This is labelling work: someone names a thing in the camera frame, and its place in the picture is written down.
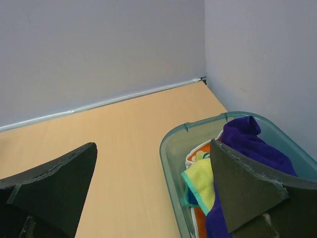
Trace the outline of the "purple towel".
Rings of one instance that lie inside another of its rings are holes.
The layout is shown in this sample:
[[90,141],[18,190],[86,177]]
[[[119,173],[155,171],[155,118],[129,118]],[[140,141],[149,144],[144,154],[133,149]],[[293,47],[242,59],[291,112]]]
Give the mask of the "purple towel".
[[[242,117],[228,122],[223,127],[221,142],[235,151],[278,171],[297,176],[291,160],[274,147],[258,138],[261,128],[253,116]],[[206,230],[209,238],[231,238],[227,231],[216,182],[215,202],[206,216]]]

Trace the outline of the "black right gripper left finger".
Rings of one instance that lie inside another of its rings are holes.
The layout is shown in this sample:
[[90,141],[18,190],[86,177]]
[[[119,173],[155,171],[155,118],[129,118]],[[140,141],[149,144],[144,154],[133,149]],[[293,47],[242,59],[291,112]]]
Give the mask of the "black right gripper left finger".
[[97,161],[89,142],[0,181],[2,238],[73,238]]

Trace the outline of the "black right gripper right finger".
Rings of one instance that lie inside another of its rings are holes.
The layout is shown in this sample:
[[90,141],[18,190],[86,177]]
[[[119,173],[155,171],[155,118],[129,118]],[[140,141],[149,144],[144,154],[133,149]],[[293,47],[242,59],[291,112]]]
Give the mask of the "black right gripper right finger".
[[211,168],[235,238],[315,238],[317,183],[280,172],[211,141]]

